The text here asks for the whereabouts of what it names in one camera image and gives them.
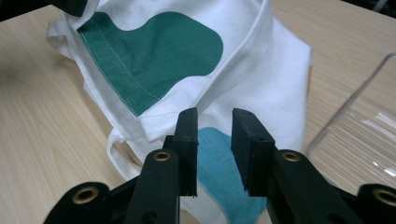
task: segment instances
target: white tote bag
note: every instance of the white tote bag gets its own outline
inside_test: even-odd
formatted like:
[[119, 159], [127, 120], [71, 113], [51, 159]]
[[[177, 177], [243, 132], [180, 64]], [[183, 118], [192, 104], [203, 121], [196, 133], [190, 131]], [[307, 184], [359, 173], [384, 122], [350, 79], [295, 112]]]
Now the white tote bag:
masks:
[[198, 197], [181, 208], [201, 223], [253, 223], [265, 209], [249, 198], [230, 150], [232, 110], [253, 112], [278, 148], [301, 150], [311, 48], [260, 0], [91, 0], [80, 18], [61, 12], [47, 39], [76, 61], [85, 90], [114, 129], [107, 154], [125, 179], [198, 108]]

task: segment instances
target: clear plastic container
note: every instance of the clear plastic container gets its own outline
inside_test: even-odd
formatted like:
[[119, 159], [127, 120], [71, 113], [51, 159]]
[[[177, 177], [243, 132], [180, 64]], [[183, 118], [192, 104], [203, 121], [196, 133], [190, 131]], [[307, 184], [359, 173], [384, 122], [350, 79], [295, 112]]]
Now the clear plastic container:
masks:
[[338, 188], [396, 189], [396, 53], [345, 101], [308, 146], [307, 157]]

